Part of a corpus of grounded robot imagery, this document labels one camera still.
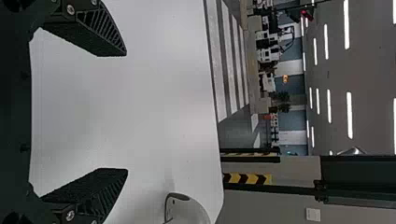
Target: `white panel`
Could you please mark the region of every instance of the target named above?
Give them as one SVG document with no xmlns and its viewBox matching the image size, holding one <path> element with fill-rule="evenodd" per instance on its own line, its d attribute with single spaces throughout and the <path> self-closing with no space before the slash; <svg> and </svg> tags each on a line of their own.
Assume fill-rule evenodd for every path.
<svg viewBox="0 0 396 224">
<path fill-rule="evenodd" d="M 295 76 L 304 73 L 303 60 L 292 60 L 279 63 L 275 70 L 276 77 L 283 77 L 283 75 Z"/>
<path fill-rule="evenodd" d="M 235 79 L 233 77 L 233 47 L 231 43 L 231 27 L 230 27 L 230 12 L 228 7 L 223 1 L 221 1 L 223 24 L 224 24 L 224 45 L 225 45 L 225 56 L 227 62 L 228 71 L 228 84 L 230 89 L 230 104 L 231 112 L 235 113 L 238 108 L 236 105 L 236 90 L 235 90 Z"/>
<path fill-rule="evenodd" d="M 248 30 L 255 32 L 262 30 L 262 17 L 261 16 L 250 16 L 247 18 Z"/>
<path fill-rule="evenodd" d="M 320 210 L 313 209 L 313 208 L 307 208 L 306 209 L 306 220 L 320 222 Z"/>
<path fill-rule="evenodd" d="M 209 20 L 210 46 L 212 52 L 213 76 L 215 84 L 216 105 L 218 110 L 218 121 L 227 118 L 224 77 L 222 70 L 222 61 L 220 54 L 219 39 L 219 20 L 216 1 L 207 1 L 207 14 L 211 18 Z"/>
<path fill-rule="evenodd" d="M 250 117 L 251 119 L 251 131 L 254 132 L 254 130 L 256 130 L 257 125 L 259 124 L 259 115 L 258 114 L 254 114 Z"/>
<path fill-rule="evenodd" d="M 280 145 L 306 145 L 306 130 L 279 132 Z"/>
<path fill-rule="evenodd" d="M 42 30 L 30 43 L 29 181 L 41 196 L 99 167 L 125 168 L 106 223 L 163 223 L 172 191 L 196 199 L 215 223 L 224 198 L 203 2 L 106 6 L 126 57 L 97 58 Z"/>
<path fill-rule="evenodd" d="M 241 46 L 242 46 L 242 71 L 243 71 L 242 77 L 245 80 L 245 102 L 246 104 L 248 104 L 249 99 L 248 99 L 247 55 L 246 55 L 244 31 L 242 30 L 242 27 L 239 27 L 239 34 L 241 35 Z"/>
<path fill-rule="evenodd" d="M 300 24 L 297 22 L 294 23 L 289 23 L 289 24 L 285 24 L 285 25 L 280 25 L 279 28 L 283 29 L 285 27 L 289 27 L 289 26 L 293 26 L 294 27 L 294 38 L 300 38 L 302 36 L 302 31 L 300 29 Z M 290 40 L 292 39 L 292 34 L 290 35 L 282 35 L 279 38 L 279 41 L 283 41 L 283 40 Z"/>
<path fill-rule="evenodd" d="M 240 56 L 240 48 L 239 48 L 239 25 L 236 22 L 235 17 L 233 16 L 233 48 L 235 51 L 235 64 L 236 64 L 236 75 L 238 77 L 238 94 L 239 94 L 239 103 L 241 107 L 245 105 L 245 97 L 244 97 L 244 88 L 242 83 L 242 72 L 241 72 L 241 56 Z"/>
</svg>

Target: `gray floor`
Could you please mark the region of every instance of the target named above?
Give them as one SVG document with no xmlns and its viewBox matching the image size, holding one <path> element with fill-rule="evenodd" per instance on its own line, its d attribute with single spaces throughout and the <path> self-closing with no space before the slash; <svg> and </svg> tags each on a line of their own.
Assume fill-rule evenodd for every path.
<svg viewBox="0 0 396 224">
<path fill-rule="evenodd" d="M 248 106 L 248 85 L 244 69 L 246 63 L 243 62 L 244 38 L 240 30 L 240 3 L 238 0 L 204 0 L 204 3 L 206 21 L 207 18 L 218 18 L 217 24 L 207 22 L 206 26 L 213 94 L 216 100 L 219 147 L 260 147 L 266 143 L 266 132 L 262 127 L 262 120 L 257 119 L 254 122 Z M 213 6 L 216 7 L 216 11 L 211 10 Z M 243 78 L 238 78 L 238 74 L 242 74 Z"/>
<path fill-rule="evenodd" d="M 396 96 L 395 27 L 392 1 L 349 0 L 350 49 L 344 47 L 343 0 L 318 8 L 305 31 L 306 86 L 320 89 L 321 114 L 308 110 L 315 127 L 313 153 L 327 155 L 349 147 L 371 154 L 394 154 L 393 98 Z M 324 57 L 323 24 L 329 26 L 330 59 Z M 314 66 L 313 38 L 318 40 Z M 326 90 L 332 91 L 332 124 L 327 121 Z M 346 92 L 352 92 L 353 139 L 347 137 Z M 314 108 L 316 108 L 314 91 Z"/>
</svg>

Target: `ceiling light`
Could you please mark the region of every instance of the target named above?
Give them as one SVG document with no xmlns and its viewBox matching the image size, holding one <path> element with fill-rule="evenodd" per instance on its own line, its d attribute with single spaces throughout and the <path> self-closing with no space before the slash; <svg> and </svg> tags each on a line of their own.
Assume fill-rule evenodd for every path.
<svg viewBox="0 0 396 224">
<path fill-rule="evenodd" d="M 349 0 L 344 0 L 344 34 L 345 34 L 345 47 L 349 49 Z"/>
<path fill-rule="evenodd" d="M 396 0 L 393 0 L 393 24 L 396 24 Z"/>
<path fill-rule="evenodd" d="M 317 49 L 317 39 L 314 38 L 314 56 L 315 56 L 315 65 L 318 65 L 318 49 Z"/>
<path fill-rule="evenodd" d="M 327 120 L 332 123 L 332 94 L 327 90 Z"/>
<path fill-rule="evenodd" d="M 311 140 L 312 140 L 312 147 L 315 147 L 315 132 L 314 132 L 314 127 L 311 127 Z"/>
<path fill-rule="evenodd" d="M 319 89 L 317 88 L 317 113 L 320 114 Z"/>
<path fill-rule="evenodd" d="M 309 138 L 309 120 L 306 121 L 306 137 Z"/>
<path fill-rule="evenodd" d="M 301 17 L 301 36 L 304 36 L 304 17 Z"/>
<path fill-rule="evenodd" d="M 304 71 L 306 71 L 306 65 L 305 65 L 305 52 L 303 52 L 303 66 L 304 66 Z"/>
<path fill-rule="evenodd" d="M 327 24 L 324 24 L 324 53 L 326 60 L 329 60 L 329 37 L 327 33 Z"/>
<path fill-rule="evenodd" d="M 346 114 L 347 114 L 347 136 L 353 138 L 353 127 L 352 127 L 352 93 L 346 93 Z"/>
<path fill-rule="evenodd" d="M 309 105 L 311 109 L 314 108 L 314 103 L 312 102 L 312 88 L 309 88 Z"/>
<path fill-rule="evenodd" d="M 396 154 L 396 98 L 393 99 L 393 140 Z"/>
</svg>

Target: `orange light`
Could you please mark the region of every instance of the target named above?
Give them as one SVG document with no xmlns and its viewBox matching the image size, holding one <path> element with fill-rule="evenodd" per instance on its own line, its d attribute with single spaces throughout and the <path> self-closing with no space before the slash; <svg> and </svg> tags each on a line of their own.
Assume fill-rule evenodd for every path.
<svg viewBox="0 0 396 224">
<path fill-rule="evenodd" d="M 288 82 L 289 82 L 289 76 L 283 75 L 283 83 L 288 83 Z"/>
</svg>

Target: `metal frame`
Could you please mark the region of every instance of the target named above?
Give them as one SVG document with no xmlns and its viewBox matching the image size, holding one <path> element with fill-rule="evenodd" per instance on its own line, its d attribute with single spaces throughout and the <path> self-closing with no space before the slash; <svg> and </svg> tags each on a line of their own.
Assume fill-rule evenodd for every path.
<svg viewBox="0 0 396 224">
<path fill-rule="evenodd" d="M 99 1 L 97 0 L 84 1 L 92 4 L 95 2 L 97 7 L 99 7 Z M 77 210 L 70 209 L 80 205 L 85 206 L 87 205 L 85 204 L 86 202 L 69 202 L 70 206 L 62 209 L 59 204 L 56 205 L 57 203 L 50 202 L 53 200 L 44 203 L 44 200 L 35 194 L 33 186 L 29 183 L 32 149 L 32 73 L 29 42 L 32 40 L 35 31 L 43 26 L 54 12 L 64 10 L 63 19 L 67 19 L 67 16 L 65 16 L 67 13 L 72 20 L 77 19 L 73 17 L 73 15 L 76 14 L 77 16 L 78 14 L 77 8 L 72 10 L 70 5 L 61 7 L 65 2 L 70 3 L 73 0 L 2 0 L 0 2 L 0 22 L 2 27 L 2 34 L 0 35 L 0 62 L 2 65 L 0 81 L 0 176 L 2 178 L 0 187 L 0 222 L 4 224 L 58 224 L 64 223 L 65 219 L 66 221 L 73 220 L 73 223 L 91 223 L 96 221 L 96 218 L 106 217 L 111 210 L 111 208 L 107 209 L 101 215 L 86 214 L 86 216 L 80 216 L 77 214 Z M 73 32 L 70 29 L 58 29 L 57 32 L 60 33 L 57 35 L 63 34 L 71 37 L 74 33 L 67 34 L 70 31 Z M 88 49 L 95 50 L 93 45 L 89 47 Z M 99 47 L 113 49 L 114 46 L 103 45 Z M 118 56 L 122 56 L 126 53 L 126 50 L 117 52 L 120 52 Z M 101 181 L 108 177 L 108 172 L 108 170 L 94 171 L 88 175 L 93 175 L 95 180 Z M 118 178 L 111 179 L 108 185 L 116 184 L 122 188 L 128 175 L 127 171 L 116 170 L 111 172 L 112 176 L 117 176 Z M 82 188 L 74 186 L 73 183 L 76 183 L 76 181 L 64 186 L 64 188 L 68 189 L 68 191 L 64 191 L 68 196 L 77 195 L 82 190 Z M 94 187 L 94 185 L 84 186 L 88 189 Z M 96 192 L 97 195 L 102 193 L 100 190 Z M 112 195 L 114 200 L 117 200 L 118 196 L 116 197 L 116 194 L 117 192 L 114 191 L 114 195 Z"/>
<path fill-rule="evenodd" d="M 224 189 L 314 196 L 318 202 L 396 209 L 394 156 L 320 157 L 322 177 L 314 188 L 224 183 Z"/>
</svg>

